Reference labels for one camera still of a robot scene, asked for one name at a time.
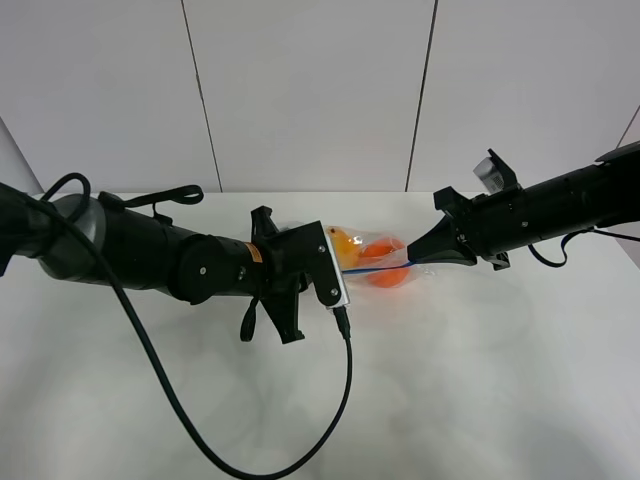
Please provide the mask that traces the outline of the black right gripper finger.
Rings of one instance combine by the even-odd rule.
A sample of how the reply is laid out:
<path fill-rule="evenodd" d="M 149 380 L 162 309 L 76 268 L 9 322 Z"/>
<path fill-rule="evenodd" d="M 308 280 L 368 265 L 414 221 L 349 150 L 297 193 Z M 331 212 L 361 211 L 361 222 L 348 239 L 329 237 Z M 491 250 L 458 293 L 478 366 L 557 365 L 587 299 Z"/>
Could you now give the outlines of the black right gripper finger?
<path fill-rule="evenodd" d="M 433 194 L 435 208 L 443 213 L 469 212 L 473 203 L 453 187 L 449 186 Z"/>
<path fill-rule="evenodd" d="M 407 258 L 412 264 L 475 265 L 475 253 L 459 239 L 459 232 L 444 216 L 429 232 L 411 242 Z"/>

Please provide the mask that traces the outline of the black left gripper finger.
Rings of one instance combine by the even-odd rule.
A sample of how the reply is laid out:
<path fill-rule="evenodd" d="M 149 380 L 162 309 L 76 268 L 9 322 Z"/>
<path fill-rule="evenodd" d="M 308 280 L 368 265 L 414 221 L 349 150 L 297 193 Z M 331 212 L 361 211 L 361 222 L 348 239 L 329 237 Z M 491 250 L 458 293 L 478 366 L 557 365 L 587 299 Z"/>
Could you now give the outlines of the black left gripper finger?
<path fill-rule="evenodd" d="M 268 206 L 260 206 L 251 211 L 251 239 L 262 240 L 279 233 L 272 220 L 273 210 Z"/>
<path fill-rule="evenodd" d="M 260 300 L 283 344 L 305 339 L 298 325 L 299 294 L 300 280 L 292 279 L 283 288 L 263 295 Z"/>

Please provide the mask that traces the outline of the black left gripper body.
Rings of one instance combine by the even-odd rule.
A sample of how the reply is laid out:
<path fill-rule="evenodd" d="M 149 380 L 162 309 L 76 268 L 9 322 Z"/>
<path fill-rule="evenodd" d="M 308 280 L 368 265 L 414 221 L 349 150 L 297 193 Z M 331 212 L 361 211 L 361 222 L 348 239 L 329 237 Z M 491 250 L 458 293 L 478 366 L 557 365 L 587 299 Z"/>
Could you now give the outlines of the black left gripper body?
<path fill-rule="evenodd" d="M 283 293 L 290 280 L 297 281 L 294 288 L 297 293 L 305 292 L 309 288 L 310 277 L 303 270 L 303 233 L 252 233 L 251 243 L 257 247 L 263 263 L 261 266 L 250 268 L 248 297 L 261 299 L 272 293 Z"/>

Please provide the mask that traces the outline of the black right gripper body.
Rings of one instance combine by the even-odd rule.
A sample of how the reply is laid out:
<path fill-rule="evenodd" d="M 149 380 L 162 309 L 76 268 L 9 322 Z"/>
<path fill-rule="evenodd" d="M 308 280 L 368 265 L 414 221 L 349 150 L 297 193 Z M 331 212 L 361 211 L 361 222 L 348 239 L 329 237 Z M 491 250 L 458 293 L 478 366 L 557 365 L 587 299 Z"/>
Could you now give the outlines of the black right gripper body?
<path fill-rule="evenodd" d="M 482 257 L 493 265 L 500 264 L 500 255 L 491 254 L 480 233 L 479 217 L 474 210 L 472 201 L 454 194 L 448 210 L 448 216 L 455 226 L 459 241 L 470 249 L 477 257 Z"/>

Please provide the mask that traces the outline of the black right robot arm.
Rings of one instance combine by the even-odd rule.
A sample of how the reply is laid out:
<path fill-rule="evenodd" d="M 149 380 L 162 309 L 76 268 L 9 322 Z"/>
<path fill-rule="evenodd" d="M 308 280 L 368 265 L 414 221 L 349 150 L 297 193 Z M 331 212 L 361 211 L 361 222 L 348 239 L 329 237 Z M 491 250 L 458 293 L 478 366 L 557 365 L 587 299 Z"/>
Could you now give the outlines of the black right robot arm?
<path fill-rule="evenodd" d="M 434 193 L 443 217 L 408 245 L 409 263 L 474 266 L 484 260 L 499 271 L 509 268 L 512 250 L 553 238 L 566 244 L 639 219 L 638 143 L 528 188 L 494 151 L 474 174 L 485 193 L 467 198 L 452 187 Z"/>

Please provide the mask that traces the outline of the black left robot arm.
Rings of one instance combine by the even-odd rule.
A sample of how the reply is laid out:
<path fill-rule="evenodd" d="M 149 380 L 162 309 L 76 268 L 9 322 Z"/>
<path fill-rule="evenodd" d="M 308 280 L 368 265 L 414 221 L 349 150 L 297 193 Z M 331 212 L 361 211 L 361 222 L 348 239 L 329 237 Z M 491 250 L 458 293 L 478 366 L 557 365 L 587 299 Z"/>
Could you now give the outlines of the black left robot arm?
<path fill-rule="evenodd" d="M 252 243 L 180 228 L 158 212 L 139 207 L 172 201 L 193 205 L 204 197 L 197 185 L 124 200 L 102 192 L 91 195 L 88 179 L 69 173 L 40 199 L 74 225 L 96 248 L 126 289 L 157 290 L 191 305 L 213 296 L 247 296 L 240 338 L 252 340 L 256 309 L 263 307 L 283 343 L 303 339 L 298 328 L 298 291 L 302 280 L 273 293 L 267 257 Z M 37 260 L 52 278 L 108 285 L 93 255 L 59 222 L 35 209 L 28 195 L 1 188 L 1 265 L 14 256 Z"/>

